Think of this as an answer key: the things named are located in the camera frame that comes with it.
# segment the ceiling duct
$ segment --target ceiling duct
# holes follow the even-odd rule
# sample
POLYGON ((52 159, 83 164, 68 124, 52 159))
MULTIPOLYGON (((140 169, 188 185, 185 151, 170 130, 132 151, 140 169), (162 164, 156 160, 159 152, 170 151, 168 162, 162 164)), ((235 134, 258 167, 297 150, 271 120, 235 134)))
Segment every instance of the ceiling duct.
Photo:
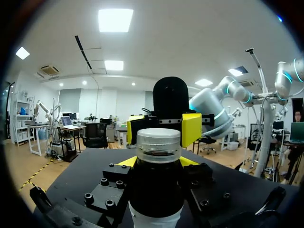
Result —
POLYGON ((254 79, 242 80, 239 81, 239 83, 249 90, 261 89, 260 85, 254 79))
POLYGON ((43 72, 45 75, 54 76, 59 74, 59 70, 56 69, 54 66, 46 65, 39 69, 41 72, 43 72))

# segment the box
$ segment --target box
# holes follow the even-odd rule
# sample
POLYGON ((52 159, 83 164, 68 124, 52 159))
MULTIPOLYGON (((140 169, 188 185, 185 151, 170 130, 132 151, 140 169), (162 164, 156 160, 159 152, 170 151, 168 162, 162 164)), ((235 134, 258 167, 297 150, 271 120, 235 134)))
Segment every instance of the box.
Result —
POLYGON ((229 142, 227 149, 230 151, 235 151, 238 148, 238 142, 229 142))
POLYGON ((22 139, 28 138, 28 132, 22 132, 22 139))
POLYGON ((22 123, 21 120, 17 120, 17 128, 20 128, 20 127, 21 127, 21 123, 22 123))
POLYGON ((22 133, 18 133, 18 141, 21 141, 22 140, 22 133))

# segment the ceiling light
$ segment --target ceiling light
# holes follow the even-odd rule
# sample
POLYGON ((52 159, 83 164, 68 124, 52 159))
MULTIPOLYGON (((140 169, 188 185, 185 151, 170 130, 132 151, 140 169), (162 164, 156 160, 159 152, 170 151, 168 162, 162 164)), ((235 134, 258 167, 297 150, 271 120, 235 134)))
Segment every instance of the ceiling light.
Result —
POLYGON ((242 72, 240 72, 239 70, 236 70, 236 69, 229 69, 228 71, 235 77, 243 75, 242 72))
POLYGON ((98 12, 100 32, 128 32, 133 9, 101 9, 98 12))
POLYGON ((206 86, 209 86, 211 84, 213 84, 213 82, 207 80, 207 79, 202 79, 200 81, 197 81, 195 84, 199 85, 199 86, 203 86, 203 87, 206 87, 206 86))
POLYGON ((123 61, 106 60, 106 61, 104 61, 104 65, 107 70, 123 70, 124 69, 123 61))
POLYGON ((21 58, 22 60, 24 60, 26 57, 29 56, 29 52, 27 52, 26 49, 24 49, 23 47, 19 48, 19 50, 16 52, 16 55, 21 58))

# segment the black table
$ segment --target black table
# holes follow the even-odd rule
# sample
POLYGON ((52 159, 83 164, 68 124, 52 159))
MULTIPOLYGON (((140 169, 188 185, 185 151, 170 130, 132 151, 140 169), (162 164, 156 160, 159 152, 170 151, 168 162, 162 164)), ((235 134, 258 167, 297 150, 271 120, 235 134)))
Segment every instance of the black table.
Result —
MULTIPOLYGON (((103 176, 102 171, 104 167, 107 167, 109 163, 117 164, 134 155, 135 149, 100 150, 87 148, 58 176, 46 194, 52 203, 63 202, 65 197, 67 197, 84 205, 84 194, 91 192, 99 183, 103 176)), ((227 186, 231 197, 238 197, 241 208, 257 211, 263 205, 273 188, 279 185, 275 182, 227 168, 186 150, 182 151, 182 156, 198 163, 205 162, 210 166, 213 169, 215 181, 227 186)), ((298 188, 295 186, 282 185, 282 187, 286 190, 286 197, 278 209, 279 212, 284 211, 291 198, 298 191, 298 188)), ((41 216, 37 208, 34 214, 41 216)), ((119 227, 133 227, 128 207, 124 214, 123 222, 119 227)), ((194 220, 186 201, 181 213, 181 219, 176 227, 197 227, 194 225, 194 220)))

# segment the chair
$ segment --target chair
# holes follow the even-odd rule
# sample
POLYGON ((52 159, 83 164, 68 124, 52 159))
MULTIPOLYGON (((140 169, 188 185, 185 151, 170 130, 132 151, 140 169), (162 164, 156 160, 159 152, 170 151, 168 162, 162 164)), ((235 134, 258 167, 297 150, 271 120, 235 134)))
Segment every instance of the chair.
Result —
MULTIPOLYGON (((205 144, 212 144, 212 143, 215 143, 216 142, 216 140, 215 139, 212 139, 210 136, 207 136, 207 137, 204 137, 204 138, 200 138, 200 139, 198 139, 198 143, 193 143, 193 148, 192 148, 192 152, 194 153, 194 145, 198 145, 198 150, 197 150, 197 154, 199 154, 199 149, 200 149, 200 144, 199 143, 205 143, 205 144)), ((203 150, 207 150, 207 154, 209 154, 209 150, 212 150, 212 151, 214 151, 215 153, 217 153, 216 152, 216 150, 213 148, 213 147, 203 147, 203 150)))
MULTIPOLYGON (((263 133, 264 125, 261 124, 261 130, 263 133)), ((250 125, 250 136, 248 138, 248 149, 254 151, 257 145, 257 151, 260 150, 262 139, 258 138, 258 125, 256 123, 252 123, 250 125)))
POLYGON ((88 148, 107 148, 105 123, 87 123, 85 136, 83 136, 84 145, 88 148))
POLYGON ((112 119, 104 119, 104 118, 100 118, 99 119, 100 123, 106 124, 106 125, 110 125, 112 124, 113 120, 112 119))
MULTIPOLYGON (((199 142, 205 143, 205 144, 209 145, 209 144, 216 143, 216 140, 212 139, 210 136, 207 136, 207 137, 199 139, 199 142)), ((205 146, 205 147, 203 147, 203 151, 204 150, 207 150, 207 154, 210 154, 209 150, 214 151, 214 153, 217 153, 216 150, 213 147, 211 147, 211 146, 205 146)))

